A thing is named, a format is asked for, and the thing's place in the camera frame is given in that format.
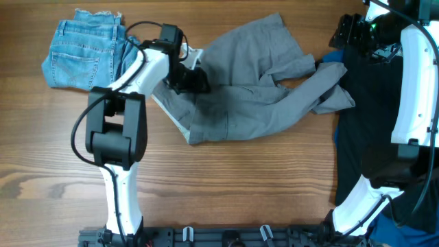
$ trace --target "jeans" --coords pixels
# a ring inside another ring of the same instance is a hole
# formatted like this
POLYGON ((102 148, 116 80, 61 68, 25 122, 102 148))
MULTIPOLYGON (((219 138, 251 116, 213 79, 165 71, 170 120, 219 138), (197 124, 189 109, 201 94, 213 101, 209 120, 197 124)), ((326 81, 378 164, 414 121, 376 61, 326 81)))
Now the jeans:
POLYGON ((121 15, 110 12, 91 14, 77 9, 73 20, 61 20, 41 64, 47 84, 87 91, 107 87, 137 55, 137 49, 125 40, 125 30, 121 15))

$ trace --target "black cable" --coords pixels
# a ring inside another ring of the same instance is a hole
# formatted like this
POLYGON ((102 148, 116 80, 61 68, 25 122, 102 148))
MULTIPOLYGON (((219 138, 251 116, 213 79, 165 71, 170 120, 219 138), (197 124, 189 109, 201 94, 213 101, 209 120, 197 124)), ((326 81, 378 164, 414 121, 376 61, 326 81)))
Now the black cable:
MULTIPOLYGON (((159 27, 161 27, 162 25, 153 21, 139 21, 137 23, 132 24, 130 27, 128 27, 125 31, 125 39, 134 47, 136 47, 143 56, 142 59, 142 63, 141 66, 139 66, 139 68, 136 69, 136 71, 126 80, 126 82, 124 82, 120 87, 118 87, 117 89, 110 91, 104 95, 102 95, 100 98, 98 98, 97 100, 95 100, 92 104, 88 105, 87 108, 85 108, 85 110, 81 113, 81 115, 78 117, 78 120, 76 120, 75 124, 73 125, 73 129, 71 131, 71 137, 70 137, 70 146, 71 149, 73 150, 73 153, 81 160, 84 161, 85 163, 88 163, 90 165, 96 165, 97 164, 94 161, 90 161, 87 158, 83 157, 78 150, 76 149, 76 145, 75 145, 75 137, 76 137, 76 132, 78 130, 78 127, 81 123, 81 121, 83 120, 83 118, 90 112, 91 109, 93 109, 96 105, 98 105, 102 100, 108 99, 110 98, 112 95, 114 95, 115 93, 119 92, 120 90, 124 89, 125 87, 127 87, 127 85, 129 85, 129 83, 139 74, 139 72, 142 70, 142 68, 145 66, 146 62, 147 62, 147 56, 144 52, 144 50, 138 46, 137 44, 135 44, 133 41, 131 41, 128 38, 128 32, 135 26, 138 26, 140 24, 152 24, 152 25, 157 25, 159 27)), ((119 211, 119 200, 118 200, 118 195, 117 195, 117 178, 115 173, 108 167, 106 166, 102 166, 103 169, 105 169, 110 175, 111 175, 111 180, 113 183, 113 193, 114 193, 114 197, 115 197, 115 213, 116 213, 116 221, 117 221, 117 228, 119 229, 119 234, 121 236, 121 241, 123 246, 128 247, 125 237, 123 236, 123 231, 122 231, 122 224, 121 224, 121 218, 120 218, 120 211, 119 211)))
MULTIPOLYGON (((414 19, 408 17, 407 15, 391 8, 390 6, 377 1, 377 0, 370 0, 371 2, 377 4, 378 6, 385 8, 393 13, 395 13, 396 15, 400 16, 402 19, 405 19, 408 23, 414 25, 415 27, 417 27, 427 38, 427 40, 429 41, 431 48, 433 49, 434 52, 434 56, 436 57, 436 61, 439 61, 439 50, 438 50, 438 46, 436 44, 436 42, 434 41, 433 37, 431 36, 431 34, 421 25, 418 23, 418 21, 415 21, 414 19)), ((439 66, 436 65, 436 68, 438 70, 438 76, 439 76, 439 66)), ((433 167, 434 167, 434 151, 435 151, 435 142, 436 142, 436 129, 438 126, 438 120, 439 120, 439 93, 437 94, 437 98, 436 98, 436 105, 435 105, 435 110, 434 110, 434 117, 433 117, 433 124, 431 126, 431 134, 430 134, 430 155, 429 155, 429 167, 427 170, 427 177, 425 179, 424 185, 423 185, 423 190, 421 191, 419 198, 418 198, 418 202, 416 203, 416 205, 414 206, 412 213, 410 213, 409 217, 407 217, 405 220, 403 220, 402 222, 395 222, 396 225, 398 227, 402 227, 405 224, 407 224, 407 222, 410 220, 410 218, 413 216, 413 214, 418 210, 420 204, 422 203, 422 201, 424 200, 425 194, 427 193, 430 181, 431 181, 431 175, 433 174, 433 167)))
POLYGON ((185 34, 183 34, 183 37, 185 38, 185 41, 186 41, 186 56, 184 58, 180 58, 179 59, 180 62, 186 60, 187 57, 189 56, 189 42, 187 41, 187 37, 185 34))

